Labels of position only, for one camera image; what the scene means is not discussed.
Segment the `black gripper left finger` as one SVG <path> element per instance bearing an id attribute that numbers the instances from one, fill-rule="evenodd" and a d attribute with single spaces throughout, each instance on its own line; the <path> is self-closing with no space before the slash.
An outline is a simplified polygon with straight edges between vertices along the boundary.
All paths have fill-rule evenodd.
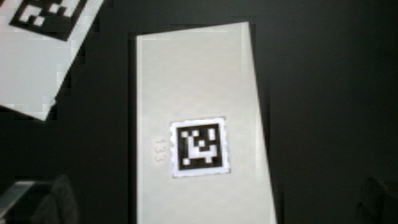
<path id="1" fill-rule="evenodd" d="M 78 203 L 66 175 L 20 180 L 0 194 L 0 224 L 80 224 Z"/>

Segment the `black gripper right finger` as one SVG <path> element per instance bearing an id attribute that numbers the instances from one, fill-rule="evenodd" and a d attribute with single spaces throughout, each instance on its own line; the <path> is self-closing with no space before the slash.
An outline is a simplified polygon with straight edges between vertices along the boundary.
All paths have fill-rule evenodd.
<path id="1" fill-rule="evenodd" d="M 356 224 L 398 224 L 398 181 L 366 179 L 356 207 Z"/>

